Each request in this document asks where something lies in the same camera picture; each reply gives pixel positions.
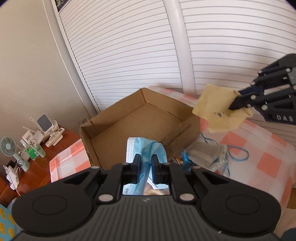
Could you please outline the brown cardboard box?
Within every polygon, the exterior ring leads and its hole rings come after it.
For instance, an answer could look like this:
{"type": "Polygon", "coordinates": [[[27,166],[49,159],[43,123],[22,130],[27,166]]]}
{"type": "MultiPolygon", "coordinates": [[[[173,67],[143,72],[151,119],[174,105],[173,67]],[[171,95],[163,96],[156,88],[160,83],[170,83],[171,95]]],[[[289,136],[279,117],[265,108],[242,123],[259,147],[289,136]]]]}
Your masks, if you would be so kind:
{"type": "Polygon", "coordinates": [[[189,105],[141,88],[103,110],[80,127],[80,136],[92,166],[104,170],[125,161],[130,137],[161,143],[168,159],[200,134],[200,119],[189,105]]]}

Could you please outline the wall power socket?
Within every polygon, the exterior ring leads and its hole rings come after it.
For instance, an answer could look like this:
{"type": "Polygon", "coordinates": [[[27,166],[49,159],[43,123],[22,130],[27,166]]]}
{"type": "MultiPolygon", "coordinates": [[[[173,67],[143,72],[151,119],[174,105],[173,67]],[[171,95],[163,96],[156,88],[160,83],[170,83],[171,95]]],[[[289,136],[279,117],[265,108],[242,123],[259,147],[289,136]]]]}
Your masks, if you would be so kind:
{"type": "Polygon", "coordinates": [[[79,125],[83,125],[86,122],[87,122],[87,116],[84,116],[81,118],[81,120],[79,120],[79,125]]]}

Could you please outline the white power strip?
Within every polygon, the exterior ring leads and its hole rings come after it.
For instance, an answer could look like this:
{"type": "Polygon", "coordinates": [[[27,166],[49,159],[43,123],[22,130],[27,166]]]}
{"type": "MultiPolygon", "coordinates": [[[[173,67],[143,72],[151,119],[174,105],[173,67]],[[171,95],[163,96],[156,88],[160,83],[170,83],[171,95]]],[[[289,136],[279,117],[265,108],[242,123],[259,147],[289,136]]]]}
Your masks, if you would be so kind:
{"type": "Polygon", "coordinates": [[[6,165],[3,165],[3,168],[6,173],[6,179],[10,183],[10,188],[16,190],[20,183],[16,163],[10,160],[6,165]]]}

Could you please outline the white wifi router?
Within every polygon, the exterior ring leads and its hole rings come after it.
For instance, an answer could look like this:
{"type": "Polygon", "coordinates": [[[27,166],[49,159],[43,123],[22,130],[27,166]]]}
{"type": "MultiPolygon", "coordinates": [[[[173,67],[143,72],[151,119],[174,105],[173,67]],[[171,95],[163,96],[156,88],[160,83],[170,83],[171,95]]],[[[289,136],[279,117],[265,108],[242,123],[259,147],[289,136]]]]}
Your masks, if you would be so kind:
{"type": "Polygon", "coordinates": [[[26,132],[25,134],[22,136],[22,139],[27,143],[27,144],[30,144],[31,140],[32,139],[35,139],[38,144],[40,144],[44,138],[43,134],[40,132],[40,131],[34,131],[34,130],[31,130],[27,127],[23,127],[26,132]]]}

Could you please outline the blue tasseled mesh pouch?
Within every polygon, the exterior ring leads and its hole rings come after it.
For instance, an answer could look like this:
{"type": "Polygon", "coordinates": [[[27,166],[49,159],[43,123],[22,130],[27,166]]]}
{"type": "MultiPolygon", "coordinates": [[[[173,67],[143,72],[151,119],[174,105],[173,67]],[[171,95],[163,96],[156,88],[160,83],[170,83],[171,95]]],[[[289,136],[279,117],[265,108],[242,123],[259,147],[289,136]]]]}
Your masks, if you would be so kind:
{"type": "Polygon", "coordinates": [[[173,162],[179,165],[183,170],[190,170],[191,166],[193,165],[193,162],[190,160],[189,154],[182,150],[180,157],[174,157],[172,158],[173,162]]]}

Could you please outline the blue surgical face mask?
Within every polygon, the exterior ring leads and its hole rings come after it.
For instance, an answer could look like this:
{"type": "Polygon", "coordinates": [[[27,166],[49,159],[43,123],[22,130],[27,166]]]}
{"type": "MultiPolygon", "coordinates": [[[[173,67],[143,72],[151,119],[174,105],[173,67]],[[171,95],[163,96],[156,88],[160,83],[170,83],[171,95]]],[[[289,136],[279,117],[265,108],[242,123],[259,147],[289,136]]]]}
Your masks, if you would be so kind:
{"type": "Polygon", "coordinates": [[[123,186],[123,195],[143,195],[146,184],[154,190],[168,188],[166,184],[154,184],[152,181],[152,156],[157,155],[159,163],[167,163],[167,154],[161,143],[141,137],[129,137],[126,146],[126,162],[132,163],[136,154],[141,157],[140,178],[138,184],[123,186]]]}

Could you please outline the green tube bottle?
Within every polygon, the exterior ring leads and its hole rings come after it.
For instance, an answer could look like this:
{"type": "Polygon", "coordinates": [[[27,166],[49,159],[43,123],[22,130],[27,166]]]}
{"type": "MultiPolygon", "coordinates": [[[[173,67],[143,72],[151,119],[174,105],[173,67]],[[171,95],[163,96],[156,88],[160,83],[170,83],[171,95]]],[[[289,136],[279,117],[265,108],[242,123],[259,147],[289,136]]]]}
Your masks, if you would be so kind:
{"type": "Polygon", "coordinates": [[[41,147],[41,145],[38,145],[36,147],[36,152],[39,154],[39,156],[41,156],[42,158],[44,158],[46,156],[46,152],[44,151],[44,149],[41,147]]]}

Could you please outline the wooden nightstand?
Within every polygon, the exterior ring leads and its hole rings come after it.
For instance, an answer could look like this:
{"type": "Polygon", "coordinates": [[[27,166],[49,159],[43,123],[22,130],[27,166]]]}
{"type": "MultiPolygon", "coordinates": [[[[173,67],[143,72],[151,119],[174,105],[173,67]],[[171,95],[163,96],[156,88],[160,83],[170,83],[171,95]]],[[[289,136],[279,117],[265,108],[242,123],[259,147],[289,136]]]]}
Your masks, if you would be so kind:
{"type": "Polygon", "coordinates": [[[48,148],[45,144],[42,144],[46,157],[37,157],[34,161],[30,161],[27,172],[20,171],[20,183],[16,191],[9,187],[9,182],[4,176],[4,168],[1,166],[1,205],[7,207],[19,194],[24,194],[51,183],[49,162],[79,139],[78,134],[66,129],[62,140],[57,145],[48,148]]]}

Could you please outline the yellow cloth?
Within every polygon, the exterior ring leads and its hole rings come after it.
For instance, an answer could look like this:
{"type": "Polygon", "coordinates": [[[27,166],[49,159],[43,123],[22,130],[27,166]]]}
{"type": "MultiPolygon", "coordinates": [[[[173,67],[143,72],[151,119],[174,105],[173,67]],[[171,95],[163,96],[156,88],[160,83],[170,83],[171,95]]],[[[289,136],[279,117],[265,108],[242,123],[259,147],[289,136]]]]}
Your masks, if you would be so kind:
{"type": "Polygon", "coordinates": [[[239,96],[240,94],[236,90],[208,84],[192,113],[208,121],[208,130],[211,133],[236,130],[247,118],[253,117],[250,108],[229,109],[231,103],[239,96]]]}

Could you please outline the pink white checkered tablecloth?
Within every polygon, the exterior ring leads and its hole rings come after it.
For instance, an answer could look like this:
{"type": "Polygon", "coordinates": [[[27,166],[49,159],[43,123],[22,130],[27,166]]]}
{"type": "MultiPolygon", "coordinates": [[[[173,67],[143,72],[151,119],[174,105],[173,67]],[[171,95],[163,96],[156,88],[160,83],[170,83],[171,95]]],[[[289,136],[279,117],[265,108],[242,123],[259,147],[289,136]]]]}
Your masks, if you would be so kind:
{"type": "MultiPolygon", "coordinates": [[[[182,93],[150,86],[150,90],[179,100],[191,107],[197,99],[182,93]]],[[[224,175],[273,195],[286,208],[295,184],[295,149],[286,141],[246,120],[240,128],[228,133],[210,133],[208,122],[200,119],[199,141],[228,146],[228,171],[224,175]]],[[[49,162],[51,182],[91,166],[81,139],[57,154],[49,162]]]]}

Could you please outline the small green desk fan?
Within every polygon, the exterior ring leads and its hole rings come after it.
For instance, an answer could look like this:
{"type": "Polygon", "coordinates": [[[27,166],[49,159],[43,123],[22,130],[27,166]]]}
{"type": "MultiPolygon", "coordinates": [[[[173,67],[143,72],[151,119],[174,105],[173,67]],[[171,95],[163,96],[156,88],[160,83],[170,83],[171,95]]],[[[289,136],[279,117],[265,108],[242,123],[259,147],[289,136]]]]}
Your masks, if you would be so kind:
{"type": "Polygon", "coordinates": [[[19,155],[16,151],[17,145],[15,140],[12,137],[6,136],[1,140],[1,152],[8,157],[13,156],[17,163],[20,165],[24,172],[30,167],[30,163],[23,159],[22,155],[19,155]]]}

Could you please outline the white louvered closet door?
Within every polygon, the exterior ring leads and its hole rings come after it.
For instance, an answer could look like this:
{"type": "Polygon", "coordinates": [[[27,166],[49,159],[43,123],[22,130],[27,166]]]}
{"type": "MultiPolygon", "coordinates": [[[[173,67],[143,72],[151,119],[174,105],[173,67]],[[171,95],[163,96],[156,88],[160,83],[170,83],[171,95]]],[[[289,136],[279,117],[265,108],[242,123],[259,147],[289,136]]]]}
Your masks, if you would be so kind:
{"type": "Polygon", "coordinates": [[[45,1],[59,52],[89,115],[139,88],[192,97],[240,90],[295,52],[286,1],[45,1]]]}

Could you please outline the white remote control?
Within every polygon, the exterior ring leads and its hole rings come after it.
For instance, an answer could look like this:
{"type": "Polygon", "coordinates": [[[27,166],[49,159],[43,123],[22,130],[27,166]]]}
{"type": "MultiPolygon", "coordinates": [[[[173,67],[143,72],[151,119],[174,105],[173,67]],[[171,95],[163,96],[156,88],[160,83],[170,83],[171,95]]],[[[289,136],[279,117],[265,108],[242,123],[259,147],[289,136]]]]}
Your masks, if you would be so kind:
{"type": "Polygon", "coordinates": [[[60,142],[63,138],[63,132],[65,131],[64,128],[59,128],[53,134],[50,135],[50,138],[46,142],[46,147],[56,146],[58,142],[60,142]]]}

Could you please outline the green hand sanitizer bottle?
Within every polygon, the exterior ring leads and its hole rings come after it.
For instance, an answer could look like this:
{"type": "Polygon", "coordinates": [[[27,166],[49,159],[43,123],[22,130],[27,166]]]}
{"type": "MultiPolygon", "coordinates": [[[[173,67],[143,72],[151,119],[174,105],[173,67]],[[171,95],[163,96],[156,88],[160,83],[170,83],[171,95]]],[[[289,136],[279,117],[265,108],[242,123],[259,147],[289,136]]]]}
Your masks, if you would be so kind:
{"type": "Polygon", "coordinates": [[[32,160],[35,160],[38,156],[38,153],[30,145],[26,145],[25,151],[32,160]]]}

